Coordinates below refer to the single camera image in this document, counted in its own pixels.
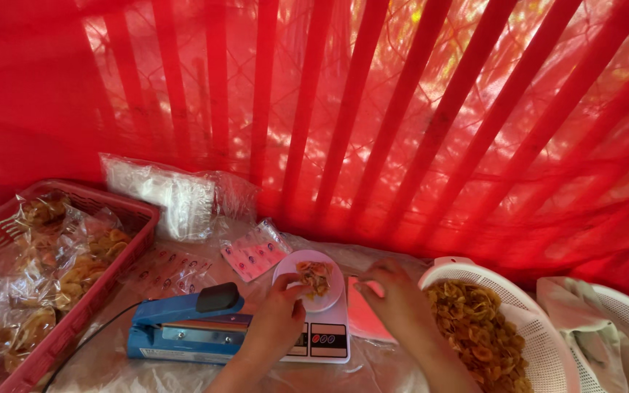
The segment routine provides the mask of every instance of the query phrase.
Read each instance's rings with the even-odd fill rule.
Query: white plastic colander
[[[526,376],[535,393],[579,392],[579,373],[570,349],[547,314],[526,292],[468,258],[442,257],[433,262],[434,266],[419,280],[419,288],[454,279],[489,287],[499,295],[499,310],[526,339],[521,354],[529,362]]]
[[[596,292],[598,300],[608,312],[608,317],[620,322],[622,325],[629,326],[629,296],[619,291],[613,290],[602,285],[591,284]],[[572,351],[574,360],[577,361],[577,369],[579,371],[579,379],[581,382],[581,393],[606,393],[596,379],[581,352]]]

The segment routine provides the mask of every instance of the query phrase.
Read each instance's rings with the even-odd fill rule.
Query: red fabric
[[[629,294],[629,0],[0,0],[0,202],[98,152],[316,240]]]

